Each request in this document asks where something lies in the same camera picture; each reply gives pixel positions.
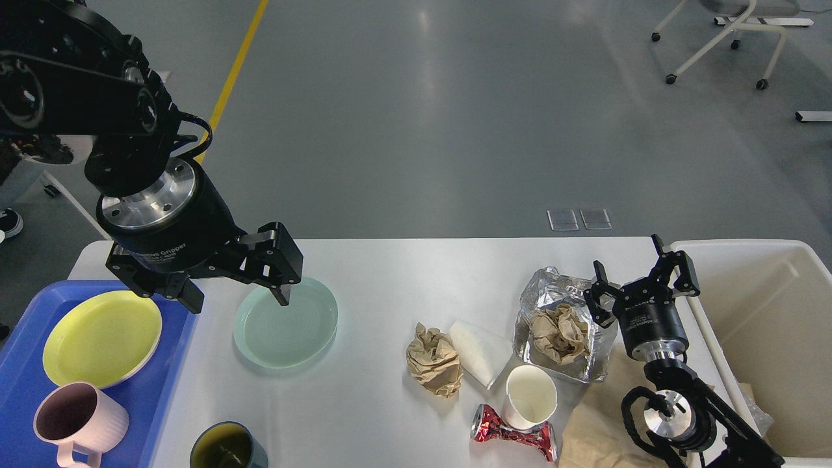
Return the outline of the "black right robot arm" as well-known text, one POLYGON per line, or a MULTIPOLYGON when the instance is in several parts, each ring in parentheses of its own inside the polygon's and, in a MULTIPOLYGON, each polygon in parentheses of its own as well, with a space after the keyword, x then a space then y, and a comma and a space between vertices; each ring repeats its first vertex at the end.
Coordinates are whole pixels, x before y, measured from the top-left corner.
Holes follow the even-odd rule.
POLYGON ((686 363, 689 347, 675 299, 699 295, 689 255, 667 248, 653 236, 658 255, 644 278, 616 287, 595 261, 595 281, 583 293, 592 320, 601 327, 618 322, 626 353, 643 363, 654 389, 636 386, 622 399, 624 427, 633 443, 669 467, 683 455, 702 455, 726 429, 725 450, 712 467, 781 467, 784 459, 686 363))

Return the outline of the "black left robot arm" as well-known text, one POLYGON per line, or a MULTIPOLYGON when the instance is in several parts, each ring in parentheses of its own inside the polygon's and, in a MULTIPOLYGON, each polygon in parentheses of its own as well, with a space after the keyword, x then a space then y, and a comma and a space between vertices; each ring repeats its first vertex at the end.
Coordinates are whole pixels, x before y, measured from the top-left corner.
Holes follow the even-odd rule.
POLYGON ((62 163, 62 135, 92 136, 85 177, 100 192, 96 221, 112 237, 110 270, 137 296, 160 294, 199 313, 199 278, 268 289, 280 305, 303 255, 279 222, 248 233, 196 157, 212 142, 182 112, 142 42, 83 1, 2 2, 2 139, 18 156, 62 163))

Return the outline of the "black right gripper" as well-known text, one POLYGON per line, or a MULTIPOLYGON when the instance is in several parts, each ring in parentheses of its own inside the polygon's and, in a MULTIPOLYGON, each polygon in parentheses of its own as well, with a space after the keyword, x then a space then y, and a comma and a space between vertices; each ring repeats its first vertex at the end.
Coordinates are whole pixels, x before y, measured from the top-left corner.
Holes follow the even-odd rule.
POLYGON ((620 323, 627 355, 637 361, 653 361, 661 352, 679 356, 689 347, 674 298, 701 294, 692 259, 684 251, 666 248, 662 239, 651 235, 658 259, 650 279, 637 279, 618 288, 607 281, 606 270, 594 261, 595 281, 583 291, 591 319, 600 327, 620 323), (601 305, 603 296, 615 300, 613 313, 601 305))

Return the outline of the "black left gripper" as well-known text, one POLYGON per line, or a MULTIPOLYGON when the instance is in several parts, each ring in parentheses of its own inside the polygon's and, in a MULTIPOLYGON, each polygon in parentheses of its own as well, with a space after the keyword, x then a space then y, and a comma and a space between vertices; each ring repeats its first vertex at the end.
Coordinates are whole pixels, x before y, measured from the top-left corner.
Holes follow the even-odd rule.
POLYGON ((101 196, 96 219, 113 238, 107 268, 137 296, 155 293, 200 314, 193 279, 229 278, 268 289, 282 306, 302 280, 304 257, 286 227, 247 234, 199 163, 170 158, 160 178, 124 198, 101 196))

